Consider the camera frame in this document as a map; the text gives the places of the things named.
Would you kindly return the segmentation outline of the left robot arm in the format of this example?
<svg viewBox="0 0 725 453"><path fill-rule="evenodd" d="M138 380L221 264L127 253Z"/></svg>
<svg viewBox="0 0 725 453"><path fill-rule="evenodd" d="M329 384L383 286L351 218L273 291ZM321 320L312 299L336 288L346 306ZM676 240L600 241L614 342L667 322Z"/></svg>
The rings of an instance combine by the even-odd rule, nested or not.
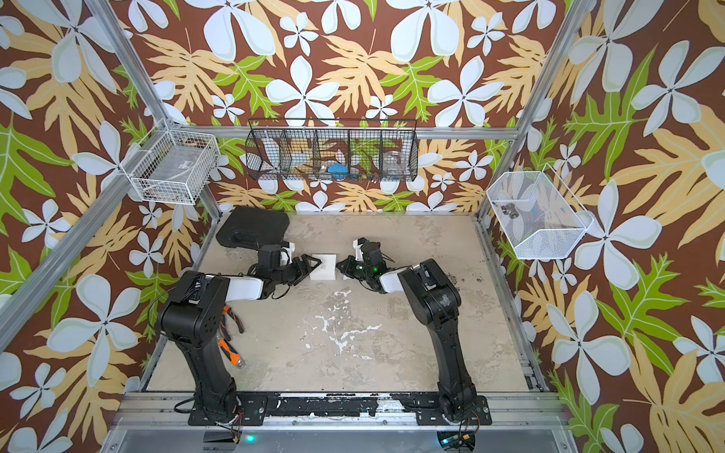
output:
<svg viewBox="0 0 725 453"><path fill-rule="evenodd" d="M290 243L263 245L246 274L231 276L187 271L162 306L156 330L176 345L194 379L194 405L189 423L229 427L241 421L243 406L225 362L237 364L219 345L225 309L230 302L270 298L279 285L294 287L322 260L295 257Z"/></svg>

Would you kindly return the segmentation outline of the orange handled pliers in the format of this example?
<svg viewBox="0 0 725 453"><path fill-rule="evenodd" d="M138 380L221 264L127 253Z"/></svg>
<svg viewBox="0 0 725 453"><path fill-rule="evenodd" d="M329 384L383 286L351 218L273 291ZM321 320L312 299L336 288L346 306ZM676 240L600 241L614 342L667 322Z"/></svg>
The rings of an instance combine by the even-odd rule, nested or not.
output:
<svg viewBox="0 0 725 453"><path fill-rule="evenodd" d="M241 318L235 313L232 307L226 305L223 309L223 314L221 315L219 323L219 332L221 337L218 340L218 345L230 363L237 368L241 368L245 365L245 361L239 351L232 345L232 335L228 329L228 320L236 326L240 334L245 333L245 327Z"/></svg>

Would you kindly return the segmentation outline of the white mesh basket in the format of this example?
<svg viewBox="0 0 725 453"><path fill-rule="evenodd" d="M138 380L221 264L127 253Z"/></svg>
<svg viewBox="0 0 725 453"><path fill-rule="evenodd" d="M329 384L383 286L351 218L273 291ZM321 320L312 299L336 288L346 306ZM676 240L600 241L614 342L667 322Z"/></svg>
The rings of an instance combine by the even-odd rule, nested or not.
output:
<svg viewBox="0 0 725 453"><path fill-rule="evenodd" d="M564 260L594 223L594 216L549 164L542 171L504 172L486 195L519 260ZM517 219L501 212L509 203L517 207Z"/></svg>

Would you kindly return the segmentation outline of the black hard case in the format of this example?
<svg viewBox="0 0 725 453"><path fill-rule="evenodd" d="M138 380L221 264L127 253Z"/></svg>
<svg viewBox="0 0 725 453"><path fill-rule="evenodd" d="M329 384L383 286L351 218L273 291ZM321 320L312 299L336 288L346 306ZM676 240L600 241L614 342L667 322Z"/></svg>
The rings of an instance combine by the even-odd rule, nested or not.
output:
<svg viewBox="0 0 725 453"><path fill-rule="evenodd" d="M216 239L221 247L259 250L282 243L289 224L284 211L239 206L219 228Z"/></svg>

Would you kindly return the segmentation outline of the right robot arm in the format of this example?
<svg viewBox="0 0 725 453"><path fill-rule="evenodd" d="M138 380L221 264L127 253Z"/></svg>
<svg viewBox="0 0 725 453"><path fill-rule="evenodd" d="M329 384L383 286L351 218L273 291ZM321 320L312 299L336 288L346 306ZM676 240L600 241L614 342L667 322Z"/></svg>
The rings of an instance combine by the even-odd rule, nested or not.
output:
<svg viewBox="0 0 725 453"><path fill-rule="evenodd" d="M430 334L438 369L437 393L409 394L402 404L419 414L419 424L434 425L434 415L449 424L492 424L487 401L477 392L464 362L459 335L462 298L434 259L391 268L379 242L361 238L355 254L335 264L344 277L378 294L402 293L413 315Z"/></svg>

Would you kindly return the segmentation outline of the small metal object in basket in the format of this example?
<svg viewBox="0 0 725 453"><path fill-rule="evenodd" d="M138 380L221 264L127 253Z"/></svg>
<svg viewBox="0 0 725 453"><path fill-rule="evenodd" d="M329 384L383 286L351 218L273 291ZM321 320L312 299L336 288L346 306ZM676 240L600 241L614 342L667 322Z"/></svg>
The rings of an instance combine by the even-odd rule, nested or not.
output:
<svg viewBox="0 0 725 453"><path fill-rule="evenodd" d="M517 219L519 217L517 207L513 203L503 205L501 207L501 212L510 219Z"/></svg>

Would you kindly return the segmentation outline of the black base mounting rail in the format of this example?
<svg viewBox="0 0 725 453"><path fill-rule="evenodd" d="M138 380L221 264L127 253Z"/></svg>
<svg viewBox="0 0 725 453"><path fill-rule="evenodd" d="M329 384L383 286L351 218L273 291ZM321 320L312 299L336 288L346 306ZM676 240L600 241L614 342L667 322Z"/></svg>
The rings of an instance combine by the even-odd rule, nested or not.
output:
<svg viewBox="0 0 725 453"><path fill-rule="evenodd" d="M474 427L490 426L492 418L484 396L475 396L473 402L460 411L454 411L436 392L412 393L271 393L239 392L225 396L220 403L204 402L194 398L190 415L191 426L232 424L260 426L270 417L314 416L322 418L376 417L384 413L412 413L419 426L438 424L468 424Z"/></svg>

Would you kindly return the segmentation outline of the white sleeve jewelry box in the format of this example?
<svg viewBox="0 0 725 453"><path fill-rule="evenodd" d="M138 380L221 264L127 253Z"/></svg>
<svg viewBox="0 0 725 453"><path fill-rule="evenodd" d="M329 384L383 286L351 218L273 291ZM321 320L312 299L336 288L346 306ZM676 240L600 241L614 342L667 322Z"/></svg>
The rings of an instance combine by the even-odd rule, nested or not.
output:
<svg viewBox="0 0 725 453"><path fill-rule="evenodd" d="M319 260L320 264L311 272L311 280L336 280L336 256L334 254L313 254L313 258Z"/></svg>

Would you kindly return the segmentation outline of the blue object in basket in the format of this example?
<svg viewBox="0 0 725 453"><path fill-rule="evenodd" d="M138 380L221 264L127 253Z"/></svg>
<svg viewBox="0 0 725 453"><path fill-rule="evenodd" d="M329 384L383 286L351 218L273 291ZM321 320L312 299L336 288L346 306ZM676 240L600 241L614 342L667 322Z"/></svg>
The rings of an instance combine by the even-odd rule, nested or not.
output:
<svg viewBox="0 0 725 453"><path fill-rule="evenodd" d="M328 174L338 180L346 179L349 176L349 168L337 162L329 167Z"/></svg>

